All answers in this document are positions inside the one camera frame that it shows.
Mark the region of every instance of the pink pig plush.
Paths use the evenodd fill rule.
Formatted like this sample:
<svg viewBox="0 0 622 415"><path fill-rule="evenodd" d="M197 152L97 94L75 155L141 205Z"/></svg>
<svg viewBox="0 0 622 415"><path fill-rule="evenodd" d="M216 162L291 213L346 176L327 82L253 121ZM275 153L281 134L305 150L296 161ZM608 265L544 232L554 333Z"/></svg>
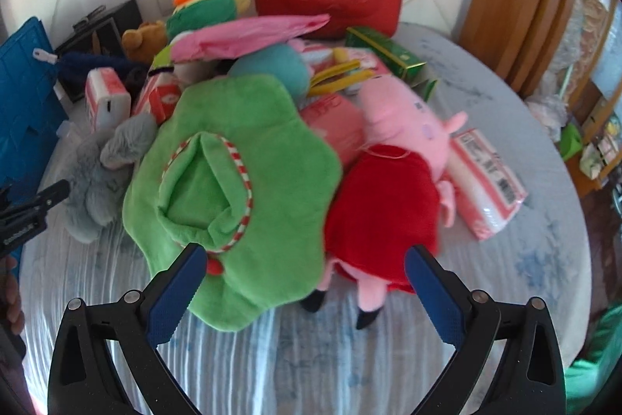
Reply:
<svg viewBox="0 0 622 415"><path fill-rule="evenodd" d="M358 284L357 329L371 324L391 290L413 292L404 273L406 251L422 244L437 252L442 214L453 224L453 187L440 179L449 157L450 133L467 115L443 122L402 80L382 75L363 83L360 104L367 148L344 177L324 229L324 277L302 301L319 310L335 269Z"/></svg>

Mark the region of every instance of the metal screw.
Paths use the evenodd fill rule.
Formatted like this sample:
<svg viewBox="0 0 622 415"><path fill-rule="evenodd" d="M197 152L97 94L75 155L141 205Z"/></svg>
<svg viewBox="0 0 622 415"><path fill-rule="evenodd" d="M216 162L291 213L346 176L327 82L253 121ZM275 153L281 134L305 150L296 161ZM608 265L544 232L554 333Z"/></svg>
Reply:
<svg viewBox="0 0 622 415"><path fill-rule="evenodd" d="M82 301L76 297L75 299L70 300L69 304L67 305L67 309L77 310L78 308L80 308L80 306L82 306Z"/></svg>
<svg viewBox="0 0 622 415"><path fill-rule="evenodd" d="M546 308L546 303L540 299L539 297L532 297L531 298L531 305L536 309L536 310L543 310Z"/></svg>
<svg viewBox="0 0 622 415"><path fill-rule="evenodd" d="M141 293L138 291L129 291L124 297L123 300L126 303L132 304L141 299Z"/></svg>
<svg viewBox="0 0 622 415"><path fill-rule="evenodd" d="M484 304L488 301L488 294L484 291L473 291L471 296L476 303Z"/></svg>

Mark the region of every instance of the red and white striped trim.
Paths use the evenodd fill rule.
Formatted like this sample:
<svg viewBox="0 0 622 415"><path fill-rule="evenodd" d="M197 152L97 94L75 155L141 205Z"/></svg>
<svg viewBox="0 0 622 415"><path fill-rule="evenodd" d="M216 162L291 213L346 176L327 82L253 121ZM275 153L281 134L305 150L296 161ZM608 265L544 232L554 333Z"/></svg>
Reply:
<svg viewBox="0 0 622 415"><path fill-rule="evenodd" d="M238 170L238 173L240 173L240 176L242 177L242 180L244 182L244 187L246 188L246 209L245 209L244 215L242 216L238 224L238 228L235 234L231 238L231 241L229 241L229 243L227 243L221 249L213 250L213 252L215 253L221 253L221 252L226 252L227 250L230 250L244 236L246 228L248 227L248 222L250 222L251 220L251 211L253 210L253 186L251 185L251 179L248 176L248 171L246 170L246 166L242 162L242 158L240 157L239 151L236 148L236 146L233 143L231 143L228 139L222 137L220 134L215 134L215 136L218 139L220 139L220 141L223 142L223 144L229 151L229 155L231 155L231 158L233 159L235 163L236 169ZM169 170L173 161L179 156L179 154L181 154L186 149L191 139L192 137L186 139L186 141L181 143L179 145L179 148L176 149L176 151L170 157L170 160L167 162L166 166L164 166L164 171L162 172L161 181L162 179L164 179L164 175L166 174L166 171Z"/></svg>

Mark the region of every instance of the blue gripper pad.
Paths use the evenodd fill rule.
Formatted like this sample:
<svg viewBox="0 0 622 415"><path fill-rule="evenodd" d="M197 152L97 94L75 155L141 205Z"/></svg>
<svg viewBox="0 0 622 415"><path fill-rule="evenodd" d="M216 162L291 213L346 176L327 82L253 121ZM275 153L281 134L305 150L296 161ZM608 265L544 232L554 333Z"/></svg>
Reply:
<svg viewBox="0 0 622 415"><path fill-rule="evenodd" d="M439 277L441 273L450 273L424 247L413 247L406 252L404 268L440 339L460 348L466 337L465 316Z"/></svg>
<svg viewBox="0 0 622 415"><path fill-rule="evenodd" d="M147 341L151 347L168 343L173 337L205 277L206 266L207 252L203 247L194 249L153 303L147 318Z"/></svg>

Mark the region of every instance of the black shoe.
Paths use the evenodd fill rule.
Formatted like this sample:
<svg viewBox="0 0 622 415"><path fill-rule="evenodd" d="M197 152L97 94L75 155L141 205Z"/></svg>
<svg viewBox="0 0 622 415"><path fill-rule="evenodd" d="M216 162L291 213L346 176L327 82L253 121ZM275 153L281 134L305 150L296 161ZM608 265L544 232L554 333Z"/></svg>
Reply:
<svg viewBox="0 0 622 415"><path fill-rule="evenodd" d="M301 306L309 313L316 313L324 302L326 292L313 291L301 301Z"/></svg>
<svg viewBox="0 0 622 415"><path fill-rule="evenodd" d="M361 330L373 324L375 319L377 319L380 314L380 310L382 310L382 308L378 308L375 312L364 312L363 310L359 310L358 319L356 319L356 328Z"/></svg>

